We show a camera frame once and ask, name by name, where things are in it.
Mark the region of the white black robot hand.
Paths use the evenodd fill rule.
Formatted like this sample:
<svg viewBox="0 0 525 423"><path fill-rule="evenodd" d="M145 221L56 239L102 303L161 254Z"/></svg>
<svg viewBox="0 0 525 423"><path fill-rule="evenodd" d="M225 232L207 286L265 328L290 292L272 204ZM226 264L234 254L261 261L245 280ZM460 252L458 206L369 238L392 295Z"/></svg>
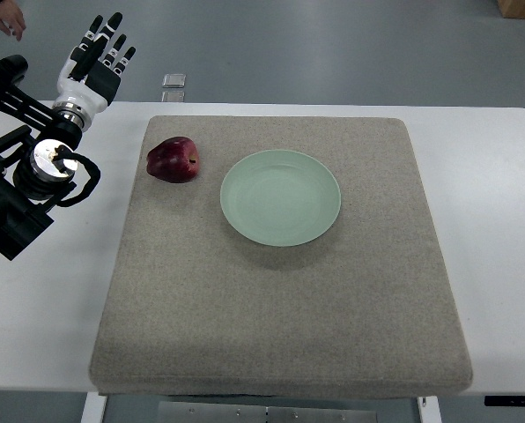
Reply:
<svg viewBox="0 0 525 423"><path fill-rule="evenodd" d="M90 121L112 103L136 53L125 45L127 36L117 33L122 19L118 11L109 19L94 19L60 71L54 109Z"/></svg>

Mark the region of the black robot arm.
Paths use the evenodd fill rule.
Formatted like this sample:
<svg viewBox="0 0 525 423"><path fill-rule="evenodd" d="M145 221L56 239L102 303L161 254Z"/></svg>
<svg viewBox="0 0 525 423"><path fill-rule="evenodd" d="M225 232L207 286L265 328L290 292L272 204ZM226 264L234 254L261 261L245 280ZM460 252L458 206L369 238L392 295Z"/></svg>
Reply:
<svg viewBox="0 0 525 423"><path fill-rule="evenodd" d="M79 122L18 88L27 68L23 56L0 60L0 111L23 123L0 137L0 254L8 260L50 227L53 207L84 201L100 181L97 165L76 151Z"/></svg>

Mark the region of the person's hand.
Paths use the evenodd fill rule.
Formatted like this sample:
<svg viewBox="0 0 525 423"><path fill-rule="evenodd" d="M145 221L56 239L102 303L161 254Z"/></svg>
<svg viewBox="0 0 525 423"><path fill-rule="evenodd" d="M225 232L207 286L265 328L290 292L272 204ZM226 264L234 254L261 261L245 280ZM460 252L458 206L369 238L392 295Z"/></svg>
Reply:
<svg viewBox="0 0 525 423"><path fill-rule="evenodd" d="M13 0L0 0L0 31L21 41L26 22L20 7Z"/></svg>

